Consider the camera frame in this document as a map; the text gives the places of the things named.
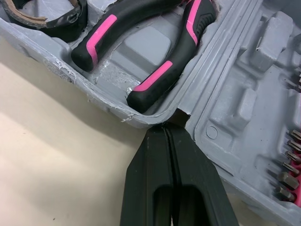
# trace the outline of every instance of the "pliers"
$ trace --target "pliers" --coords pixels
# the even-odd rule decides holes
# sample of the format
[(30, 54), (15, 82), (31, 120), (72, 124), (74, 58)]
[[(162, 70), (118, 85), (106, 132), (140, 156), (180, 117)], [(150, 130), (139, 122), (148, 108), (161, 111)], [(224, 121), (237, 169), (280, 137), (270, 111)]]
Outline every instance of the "pliers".
[(120, 0), (93, 27), (71, 52), (73, 62), (84, 71), (93, 70), (112, 44), (138, 22), (187, 2), (176, 45), (167, 58), (127, 97), (130, 107), (147, 111), (179, 80), (186, 64), (195, 55), (205, 28), (216, 19), (211, 0)]
[(212, 162), (182, 127), (149, 129), (127, 168), (120, 226), (238, 226)]

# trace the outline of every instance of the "molded plastic tray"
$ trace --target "molded plastic tray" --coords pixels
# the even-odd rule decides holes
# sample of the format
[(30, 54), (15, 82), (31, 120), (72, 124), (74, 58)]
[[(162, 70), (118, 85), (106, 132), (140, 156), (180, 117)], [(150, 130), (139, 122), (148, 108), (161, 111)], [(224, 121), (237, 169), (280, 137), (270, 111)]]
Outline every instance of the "molded plastic tray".
[[(89, 22), (82, 37), (112, 2), (88, 0)], [(301, 1), (215, 3), (219, 15), (207, 27), (198, 54), (175, 88), (146, 114), (128, 107), (126, 96), (174, 45), (181, 7), (130, 29), (91, 73), (81, 71), (71, 61), (70, 51), (82, 37), (65, 43), (12, 24), (1, 4), (0, 34), (17, 50), (76, 85), (104, 111), (132, 126), (150, 127), (180, 109), (188, 116), (185, 128), (216, 165), (227, 192), (237, 194), (264, 219), (281, 226), (300, 226), (301, 208), (279, 201), (274, 188), (279, 185), (276, 175), (284, 170), (281, 162), (288, 162), (284, 156), (290, 150), (288, 131), (301, 130), (297, 85)], [(54, 19), (70, 9), (67, 0), (40, 0), (29, 2), (23, 10)]]

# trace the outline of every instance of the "beige surface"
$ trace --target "beige surface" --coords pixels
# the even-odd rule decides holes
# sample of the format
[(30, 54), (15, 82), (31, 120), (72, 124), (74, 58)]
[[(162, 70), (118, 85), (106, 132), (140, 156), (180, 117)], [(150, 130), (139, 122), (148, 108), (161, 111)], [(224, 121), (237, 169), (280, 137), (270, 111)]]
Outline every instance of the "beige surface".
[[(1, 226), (118, 226), (144, 134), (0, 40)], [(230, 200), (241, 225), (275, 225)]]

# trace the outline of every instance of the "gray plastic insert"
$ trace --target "gray plastic insert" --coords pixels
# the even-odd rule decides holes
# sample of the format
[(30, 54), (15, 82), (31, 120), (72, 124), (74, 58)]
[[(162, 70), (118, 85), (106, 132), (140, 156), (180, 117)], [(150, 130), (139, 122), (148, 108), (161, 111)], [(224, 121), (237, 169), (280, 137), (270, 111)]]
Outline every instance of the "gray plastic insert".
[[(218, 18), (196, 56), (146, 114), (128, 107), (126, 96), (174, 46), (183, 8), (137, 24), (94, 71), (84, 72), (70, 52), (114, 1), (88, 0), (88, 26), (72, 43), (10, 23), (0, 3), (0, 34), (132, 126), (150, 127), (182, 110), (189, 116), (185, 128), (215, 164), (227, 192), (266, 220), (300, 226), (301, 208), (279, 201), (274, 189), (281, 162), (288, 162), (288, 131), (301, 131), (301, 1), (215, 0)], [(53, 19), (70, 10), (67, 0), (38, 2), (23, 11)]]

